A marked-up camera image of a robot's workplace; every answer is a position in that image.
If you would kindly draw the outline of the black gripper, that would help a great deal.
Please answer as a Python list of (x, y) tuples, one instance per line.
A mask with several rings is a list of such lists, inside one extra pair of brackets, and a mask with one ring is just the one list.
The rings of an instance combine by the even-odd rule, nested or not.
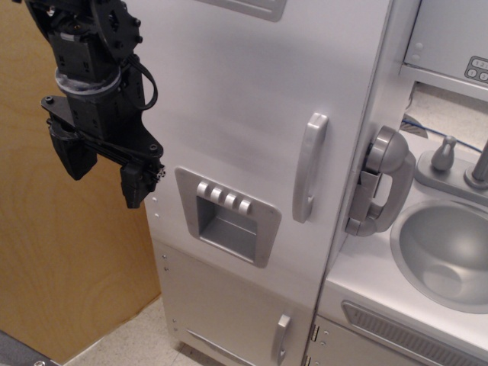
[(49, 113), (52, 144), (68, 174), (82, 179), (98, 162), (97, 155), (122, 165), (127, 207), (137, 209), (164, 175), (163, 148), (142, 123), (142, 112), (156, 100), (154, 94), (145, 104), (141, 88), (117, 88), (102, 98), (48, 95), (41, 105)]

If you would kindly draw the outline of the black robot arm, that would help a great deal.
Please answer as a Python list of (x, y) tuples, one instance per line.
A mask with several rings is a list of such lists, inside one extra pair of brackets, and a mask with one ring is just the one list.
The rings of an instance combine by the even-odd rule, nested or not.
[(121, 189), (129, 208), (155, 191), (165, 167), (163, 147), (144, 127), (143, 80), (154, 82), (134, 53), (142, 43), (141, 21), (123, 1), (28, 1), (30, 16), (56, 60), (60, 96), (41, 105), (53, 148), (68, 174), (85, 176), (103, 156), (120, 165)]

